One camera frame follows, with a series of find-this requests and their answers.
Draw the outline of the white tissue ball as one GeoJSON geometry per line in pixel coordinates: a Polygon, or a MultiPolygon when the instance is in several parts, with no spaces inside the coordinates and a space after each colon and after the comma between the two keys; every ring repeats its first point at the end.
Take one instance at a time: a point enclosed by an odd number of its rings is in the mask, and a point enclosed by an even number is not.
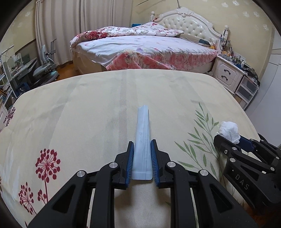
{"type": "Polygon", "coordinates": [[[236,123],[234,122],[225,122],[222,121],[219,125],[217,134],[229,140],[233,144],[238,144],[240,142],[239,129],[236,123]]]}

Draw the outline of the pale blue tube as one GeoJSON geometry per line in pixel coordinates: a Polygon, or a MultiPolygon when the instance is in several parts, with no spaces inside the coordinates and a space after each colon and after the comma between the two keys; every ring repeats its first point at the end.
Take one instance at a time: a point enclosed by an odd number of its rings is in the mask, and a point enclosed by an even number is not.
{"type": "Polygon", "coordinates": [[[150,118],[147,105],[138,108],[134,145],[133,180],[152,180],[150,118]]]}

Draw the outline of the clear plastic drawer unit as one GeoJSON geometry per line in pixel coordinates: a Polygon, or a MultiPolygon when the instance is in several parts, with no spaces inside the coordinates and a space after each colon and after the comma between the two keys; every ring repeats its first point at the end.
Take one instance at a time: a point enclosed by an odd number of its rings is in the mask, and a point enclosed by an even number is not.
{"type": "Polygon", "coordinates": [[[233,96],[241,108],[246,110],[258,90],[258,81],[255,78],[244,75],[233,96]]]}

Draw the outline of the white two-drawer nightstand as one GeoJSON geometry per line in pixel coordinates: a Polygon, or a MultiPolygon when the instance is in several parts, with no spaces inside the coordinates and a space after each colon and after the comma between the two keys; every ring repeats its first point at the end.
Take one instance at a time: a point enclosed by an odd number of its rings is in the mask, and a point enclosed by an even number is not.
{"type": "Polygon", "coordinates": [[[232,95],[246,73],[222,56],[216,56],[212,68],[213,77],[221,83],[232,95]]]}

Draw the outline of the floral cream table cloth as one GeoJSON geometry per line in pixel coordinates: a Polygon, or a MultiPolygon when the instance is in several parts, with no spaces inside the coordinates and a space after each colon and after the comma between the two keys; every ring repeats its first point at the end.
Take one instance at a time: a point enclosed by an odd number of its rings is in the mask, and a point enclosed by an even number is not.
{"type": "Polygon", "coordinates": [[[20,227],[77,171],[99,170],[126,151],[144,105],[158,148],[188,170],[206,169],[247,208],[222,176],[226,159],[213,146],[224,121],[236,123],[246,138],[259,138],[230,93],[204,74],[122,70],[33,89],[1,116],[1,197],[20,227]]]}

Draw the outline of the nightstand top clutter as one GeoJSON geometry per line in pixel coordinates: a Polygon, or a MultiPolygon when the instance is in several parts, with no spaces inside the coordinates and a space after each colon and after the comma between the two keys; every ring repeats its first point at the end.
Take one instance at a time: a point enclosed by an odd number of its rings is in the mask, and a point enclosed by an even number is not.
{"type": "Polygon", "coordinates": [[[228,39],[228,35],[229,27],[225,26],[220,38],[221,56],[225,57],[228,61],[234,63],[234,65],[237,66],[239,69],[245,71],[248,76],[258,80],[257,73],[252,67],[250,67],[246,63],[246,59],[237,52],[233,51],[233,48],[231,46],[231,40],[228,39]]]}

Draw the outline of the bed with floral bedding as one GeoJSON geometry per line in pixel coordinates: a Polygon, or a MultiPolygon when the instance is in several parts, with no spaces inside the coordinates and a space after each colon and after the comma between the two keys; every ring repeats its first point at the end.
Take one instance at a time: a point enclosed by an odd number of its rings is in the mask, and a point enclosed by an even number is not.
{"type": "Polygon", "coordinates": [[[148,22],[133,28],[103,27],[76,35],[70,41],[73,60],[99,64],[107,71],[168,69],[191,71],[213,61],[216,42],[182,29],[148,22]]]}

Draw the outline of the white tufted headboard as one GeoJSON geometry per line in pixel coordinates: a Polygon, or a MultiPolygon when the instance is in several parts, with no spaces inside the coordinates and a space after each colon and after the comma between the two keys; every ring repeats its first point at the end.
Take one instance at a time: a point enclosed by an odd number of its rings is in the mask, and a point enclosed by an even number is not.
{"type": "Polygon", "coordinates": [[[167,29],[182,30],[185,34],[206,40],[218,48],[225,46],[229,33],[228,26],[225,26],[224,32],[219,33],[210,21],[185,7],[159,15],[151,12],[150,20],[167,29]]]}

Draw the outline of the grey desk chair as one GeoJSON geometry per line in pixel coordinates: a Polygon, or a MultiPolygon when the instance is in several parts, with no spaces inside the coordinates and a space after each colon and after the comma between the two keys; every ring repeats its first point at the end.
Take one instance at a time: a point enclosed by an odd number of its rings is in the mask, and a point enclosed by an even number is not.
{"type": "Polygon", "coordinates": [[[40,52],[40,60],[42,61],[42,65],[38,67],[34,73],[33,77],[36,79],[36,82],[34,84],[35,87],[39,87],[41,85],[46,85],[48,83],[51,83],[53,81],[56,81],[59,77],[59,73],[56,70],[56,64],[54,62],[54,54],[56,53],[56,50],[54,48],[54,42],[56,39],[54,39],[50,43],[50,51],[46,51],[46,45],[43,45],[41,47],[40,52]]]}

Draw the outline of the cluttered desk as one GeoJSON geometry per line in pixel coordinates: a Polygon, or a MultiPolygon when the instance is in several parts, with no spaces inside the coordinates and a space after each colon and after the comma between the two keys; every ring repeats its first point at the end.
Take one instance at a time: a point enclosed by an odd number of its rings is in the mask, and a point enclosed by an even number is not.
{"type": "Polygon", "coordinates": [[[21,53],[16,54],[14,51],[14,45],[1,51],[1,68],[3,69],[1,80],[6,80],[3,86],[8,85],[8,95],[13,94],[15,98],[18,98],[16,91],[19,81],[32,71],[37,61],[38,58],[35,57],[24,63],[21,53]]]}

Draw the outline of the beige curtains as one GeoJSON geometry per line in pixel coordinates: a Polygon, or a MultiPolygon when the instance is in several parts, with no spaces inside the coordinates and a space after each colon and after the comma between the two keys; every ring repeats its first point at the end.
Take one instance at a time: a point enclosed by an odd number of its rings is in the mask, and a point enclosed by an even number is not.
{"type": "Polygon", "coordinates": [[[70,41],[78,34],[107,26],[129,27],[132,1],[36,1],[35,35],[38,51],[51,50],[57,65],[72,60],[70,41]]]}

